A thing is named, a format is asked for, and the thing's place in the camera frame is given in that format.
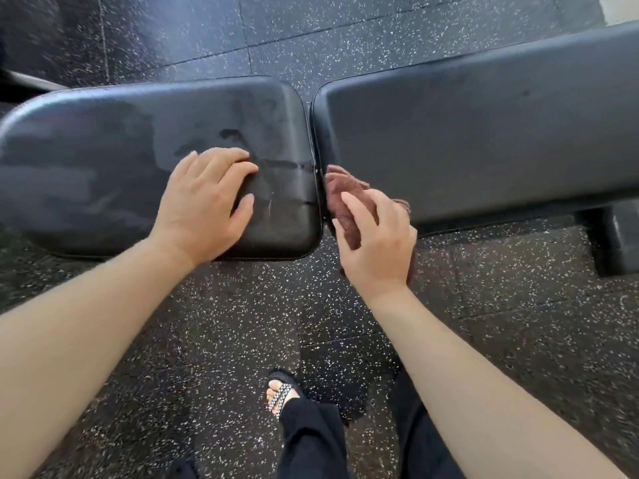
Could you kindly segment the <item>black beaded sandal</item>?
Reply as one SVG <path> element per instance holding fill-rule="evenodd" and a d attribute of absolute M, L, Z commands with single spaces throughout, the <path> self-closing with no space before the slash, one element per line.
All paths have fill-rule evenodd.
<path fill-rule="evenodd" d="M 292 399 L 306 399 L 297 379 L 287 370 L 274 369 L 267 377 L 265 409 L 280 420 L 285 405 Z"/>

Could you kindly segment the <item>person's left foot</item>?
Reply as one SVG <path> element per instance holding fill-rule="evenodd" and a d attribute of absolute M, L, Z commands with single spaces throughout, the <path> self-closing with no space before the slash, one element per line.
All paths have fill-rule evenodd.
<path fill-rule="evenodd" d="M 289 376 L 271 376 L 266 391 L 266 410 L 280 420 L 285 405 L 293 398 L 299 398 L 297 382 Z"/>

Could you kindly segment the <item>black bench frame leg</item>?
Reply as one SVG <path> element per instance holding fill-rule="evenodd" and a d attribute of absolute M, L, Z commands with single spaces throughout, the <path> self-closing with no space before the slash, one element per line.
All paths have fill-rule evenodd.
<path fill-rule="evenodd" d="M 599 276 L 639 274 L 639 199 L 577 213 Z"/>

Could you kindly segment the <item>person's left hand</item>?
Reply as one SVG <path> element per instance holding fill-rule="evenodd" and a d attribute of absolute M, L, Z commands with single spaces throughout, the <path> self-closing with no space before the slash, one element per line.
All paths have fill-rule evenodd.
<path fill-rule="evenodd" d="M 149 246 L 190 269 L 220 257 L 242 237 L 229 233 L 229 217 L 245 179 L 258 170 L 249 159 L 224 176 L 206 176 L 206 151 L 198 153 L 198 177 L 191 184 L 172 183 L 170 176 Z"/>

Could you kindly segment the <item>person's right forearm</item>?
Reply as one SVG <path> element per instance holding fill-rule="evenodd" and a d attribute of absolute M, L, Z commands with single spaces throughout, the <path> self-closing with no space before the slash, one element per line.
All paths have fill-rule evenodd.
<path fill-rule="evenodd" d="M 368 296 L 365 303 L 467 479 L 628 479 L 409 288 Z"/>

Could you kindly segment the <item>person's right hand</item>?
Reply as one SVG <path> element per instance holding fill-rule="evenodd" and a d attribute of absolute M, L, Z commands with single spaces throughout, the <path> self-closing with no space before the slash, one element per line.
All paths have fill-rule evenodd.
<path fill-rule="evenodd" d="M 350 268 L 343 268 L 348 281 L 365 304 L 373 309 L 388 296 L 408 290 L 407 278 L 417 230 L 407 210 L 378 190 L 366 193 L 376 204 L 378 222 L 353 195 L 342 193 L 361 234 Z"/>

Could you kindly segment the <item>black bench seat pad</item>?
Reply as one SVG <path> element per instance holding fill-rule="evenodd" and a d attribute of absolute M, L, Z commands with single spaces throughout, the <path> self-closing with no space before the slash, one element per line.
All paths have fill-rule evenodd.
<path fill-rule="evenodd" d="M 321 241 L 305 106 L 272 77 L 51 92 L 0 119 L 0 224 L 52 254 L 109 258 L 150 232 L 169 176 L 192 151 L 239 147 L 259 172 L 235 202 L 254 213 L 225 259 L 294 260 Z"/>

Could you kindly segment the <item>person's left forearm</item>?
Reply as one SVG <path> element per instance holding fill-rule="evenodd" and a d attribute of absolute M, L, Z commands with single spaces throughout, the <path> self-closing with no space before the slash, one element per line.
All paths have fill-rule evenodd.
<path fill-rule="evenodd" d="M 149 237 L 0 315 L 0 479 L 29 479 L 197 263 Z"/>

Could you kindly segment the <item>black bench back pad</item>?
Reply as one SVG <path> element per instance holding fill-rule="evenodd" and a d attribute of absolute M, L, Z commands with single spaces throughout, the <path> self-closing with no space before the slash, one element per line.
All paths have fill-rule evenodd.
<path fill-rule="evenodd" d="M 639 21 L 335 80 L 310 119 L 420 235 L 638 198 Z"/>

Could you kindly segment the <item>black trousers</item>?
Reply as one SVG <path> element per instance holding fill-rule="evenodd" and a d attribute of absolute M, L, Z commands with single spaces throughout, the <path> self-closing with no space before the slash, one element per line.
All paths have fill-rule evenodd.
<path fill-rule="evenodd" d="M 399 479 L 466 479 L 404 367 L 388 397 L 399 443 Z M 283 452 L 277 479 L 350 479 L 339 409 L 310 398 L 283 410 Z"/>

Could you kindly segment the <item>grey metal bar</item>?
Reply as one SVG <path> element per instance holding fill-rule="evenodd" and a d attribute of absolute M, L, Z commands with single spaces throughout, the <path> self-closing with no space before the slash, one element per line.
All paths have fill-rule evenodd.
<path fill-rule="evenodd" d="M 0 103 L 21 104 L 43 94 L 67 89 L 48 80 L 0 68 Z"/>

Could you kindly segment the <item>brown cleaning cloth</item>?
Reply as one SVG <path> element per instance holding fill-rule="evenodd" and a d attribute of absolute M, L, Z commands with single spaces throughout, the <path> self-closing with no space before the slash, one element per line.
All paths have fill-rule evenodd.
<path fill-rule="evenodd" d="M 371 197 L 365 193 L 371 186 L 337 165 L 327 166 L 324 174 L 324 186 L 326 190 L 326 203 L 331 217 L 339 222 L 344 231 L 344 237 L 349 248 L 352 250 L 360 248 L 360 231 L 352 212 L 343 202 L 341 195 L 346 192 L 356 197 L 372 214 L 375 222 L 378 222 L 376 204 Z"/>

